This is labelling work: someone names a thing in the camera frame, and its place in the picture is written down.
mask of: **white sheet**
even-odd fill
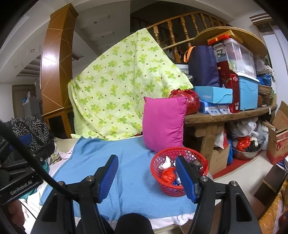
[[[70,158],[73,152],[74,146],[67,152],[59,152],[62,160],[55,163],[54,165],[50,165],[50,171],[49,175],[53,176],[58,168],[62,166],[64,162],[66,162],[67,159]],[[22,211],[24,212],[24,217],[25,217],[25,223],[24,223],[24,228],[27,234],[30,234],[32,227],[35,223],[35,218],[37,218],[42,206],[39,204],[40,203],[40,198],[43,194],[43,191],[46,187],[47,183],[44,181],[38,188],[37,192],[28,196],[27,201],[25,199],[20,199],[22,202]],[[177,225],[183,225],[186,222],[188,222],[189,219],[193,219],[194,213],[193,214],[182,214],[178,216],[173,216],[173,217],[166,217],[166,218],[155,218],[155,219],[150,219],[151,225],[153,229],[159,229],[163,228],[172,224],[177,224]],[[75,217],[75,223],[76,225],[78,224],[80,218]],[[108,221],[108,223],[111,225],[113,229],[115,229],[117,221]]]

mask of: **metal bowl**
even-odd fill
[[[228,138],[231,139],[231,141],[240,141],[243,137],[250,137],[250,135],[238,136],[238,135],[234,135],[234,134],[228,134]]]
[[[258,154],[258,152],[262,149],[262,146],[260,146],[260,149],[258,149],[255,152],[242,152],[242,151],[238,151],[235,148],[232,148],[233,151],[233,157],[240,159],[240,160],[250,160],[254,157],[256,157],[256,155]]]

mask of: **pillow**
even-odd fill
[[[186,114],[186,97],[144,97],[143,140],[151,150],[181,147]]]

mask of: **doorway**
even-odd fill
[[[30,91],[31,96],[36,96],[35,85],[33,84],[20,84],[12,85],[12,101],[14,118],[24,118],[24,108],[22,106],[23,98],[27,97]]]

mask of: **tiled floor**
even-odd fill
[[[240,169],[220,177],[215,180],[215,182],[228,184],[230,181],[235,180],[240,185],[243,190],[245,196],[251,204],[253,211],[256,216],[259,216],[264,211],[264,205],[258,201],[254,194],[257,189],[260,187],[262,180],[267,175],[267,173],[272,168],[271,163],[266,157],[266,151],[263,151],[259,154],[259,156],[250,164],[245,164],[245,166]],[[218,216],[215,213],[220,212],[220,204],[215,207],[214,217]],[[211,228],[210,234],[214,234],[217,231],[218,221],[214,220]],[[174,229],[170,231],[162,232],[161,234],[180,234],[180,230]]]

